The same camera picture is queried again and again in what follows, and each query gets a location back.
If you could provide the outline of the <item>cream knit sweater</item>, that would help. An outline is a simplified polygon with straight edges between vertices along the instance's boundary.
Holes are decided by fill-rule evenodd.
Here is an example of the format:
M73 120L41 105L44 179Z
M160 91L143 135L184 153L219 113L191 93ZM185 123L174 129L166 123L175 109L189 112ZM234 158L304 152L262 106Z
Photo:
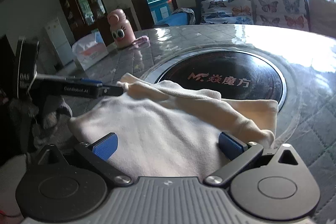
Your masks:
M222 132L265 148L274 142L275 100L229 100L213 90L184 89L167 80L150 84L131 74L118 86L121 96L104 98L68 127L88 143L115 133L118 147L108 163L131 178L205 178L228 163L218 146Z

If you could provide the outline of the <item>white refrigerator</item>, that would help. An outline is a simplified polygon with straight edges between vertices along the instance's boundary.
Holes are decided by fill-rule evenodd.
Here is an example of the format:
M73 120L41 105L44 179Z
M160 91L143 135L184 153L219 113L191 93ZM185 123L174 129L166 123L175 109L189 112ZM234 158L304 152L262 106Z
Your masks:
M45 26L45 30L62 66L71 63L74 55L59 19L55 18L48 22Z

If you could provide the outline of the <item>white tissue pack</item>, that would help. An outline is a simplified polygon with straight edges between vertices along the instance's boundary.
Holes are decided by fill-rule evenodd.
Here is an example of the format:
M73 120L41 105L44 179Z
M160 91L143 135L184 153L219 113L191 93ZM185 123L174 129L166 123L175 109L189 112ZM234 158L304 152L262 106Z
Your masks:
M76 66L83 71L89 69L108 55L104 40L99 31L79 39L72 45Z

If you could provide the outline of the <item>dark wooden cabinet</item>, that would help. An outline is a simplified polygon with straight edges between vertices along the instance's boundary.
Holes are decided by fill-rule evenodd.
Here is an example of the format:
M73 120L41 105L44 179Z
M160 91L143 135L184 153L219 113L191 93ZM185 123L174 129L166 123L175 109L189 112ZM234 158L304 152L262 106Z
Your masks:
M74 39L98 31L98 22L107 16L102 0L59 0Z

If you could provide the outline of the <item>black induction hotplate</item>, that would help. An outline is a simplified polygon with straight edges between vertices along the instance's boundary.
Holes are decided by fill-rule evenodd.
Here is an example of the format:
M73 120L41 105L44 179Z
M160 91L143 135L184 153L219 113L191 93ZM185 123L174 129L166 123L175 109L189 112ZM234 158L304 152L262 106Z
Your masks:
M188 51L169 57L149 69L149 83L167 80L185 89L210 89L230 100L286 99L285 77L274 63L255 53L228 48Z

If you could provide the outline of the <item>grey quilted star tablecloth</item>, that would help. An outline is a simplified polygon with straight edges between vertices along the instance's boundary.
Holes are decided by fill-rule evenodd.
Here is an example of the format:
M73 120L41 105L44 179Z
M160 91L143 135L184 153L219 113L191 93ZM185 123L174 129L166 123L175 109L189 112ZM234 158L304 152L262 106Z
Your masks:
M150 83L218 90L236 100L279 102L276 142L290 143L321 190L316 223L335 223L335 39L285 28L195 25L138 31L149 44L110 51L87 70L67 65L60 74L116 83L131 73Z

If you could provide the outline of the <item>pink cartoon water bottle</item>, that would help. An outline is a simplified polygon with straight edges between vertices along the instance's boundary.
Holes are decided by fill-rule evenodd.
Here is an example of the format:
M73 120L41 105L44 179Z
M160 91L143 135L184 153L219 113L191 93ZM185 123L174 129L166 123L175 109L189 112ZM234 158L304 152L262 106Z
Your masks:
M122 9L113 10L108 14L107 19L117 48L126 48L135 41L133 28Z

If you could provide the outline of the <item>blue plastic drawer unit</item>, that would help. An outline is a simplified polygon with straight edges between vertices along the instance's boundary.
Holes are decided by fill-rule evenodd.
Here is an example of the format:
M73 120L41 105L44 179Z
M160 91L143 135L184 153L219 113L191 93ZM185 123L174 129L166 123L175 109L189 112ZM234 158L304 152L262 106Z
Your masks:
M155 24L169 17L173 10L171 0L154 0L148 5Z

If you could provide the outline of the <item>left butterfly print cushion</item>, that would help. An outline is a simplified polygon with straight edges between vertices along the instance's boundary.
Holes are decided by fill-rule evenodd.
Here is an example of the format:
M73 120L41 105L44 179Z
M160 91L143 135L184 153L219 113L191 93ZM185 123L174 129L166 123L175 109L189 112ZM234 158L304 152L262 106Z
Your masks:
M201 1L200 24L254 24L252 0Z

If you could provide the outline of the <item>butterfly print cushion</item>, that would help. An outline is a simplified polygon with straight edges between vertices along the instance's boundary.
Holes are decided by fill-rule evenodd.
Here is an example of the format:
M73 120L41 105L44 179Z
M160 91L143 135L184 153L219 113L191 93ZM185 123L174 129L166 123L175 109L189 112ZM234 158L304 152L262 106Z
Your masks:
M201 1L200 24L254 24L252 0Z
M253 0L255 24L309 30L307 0Z

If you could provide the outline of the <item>blue stool with cloth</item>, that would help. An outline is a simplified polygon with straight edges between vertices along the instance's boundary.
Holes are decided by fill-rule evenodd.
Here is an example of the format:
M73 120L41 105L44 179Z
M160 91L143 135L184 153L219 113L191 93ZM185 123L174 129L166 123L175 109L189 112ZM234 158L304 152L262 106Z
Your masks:
M174 27L174 26L186 26L194 25L196 23L195 11L191 8L179 8L173 11L173 13L158 21L153 27Z

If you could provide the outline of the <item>middle butterfly print cushion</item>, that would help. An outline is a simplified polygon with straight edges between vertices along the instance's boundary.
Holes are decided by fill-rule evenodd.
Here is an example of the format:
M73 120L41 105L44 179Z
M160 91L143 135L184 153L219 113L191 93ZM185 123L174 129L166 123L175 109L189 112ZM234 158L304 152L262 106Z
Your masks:
M307 0L253 0L255 24L309 30Z

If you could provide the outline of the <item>plain grey cushion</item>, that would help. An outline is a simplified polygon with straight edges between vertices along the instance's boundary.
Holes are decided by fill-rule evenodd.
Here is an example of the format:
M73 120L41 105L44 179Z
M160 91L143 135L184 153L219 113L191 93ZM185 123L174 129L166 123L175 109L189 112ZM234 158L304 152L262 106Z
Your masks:
M307 0L310 31L335 38L336 4L334 0Z

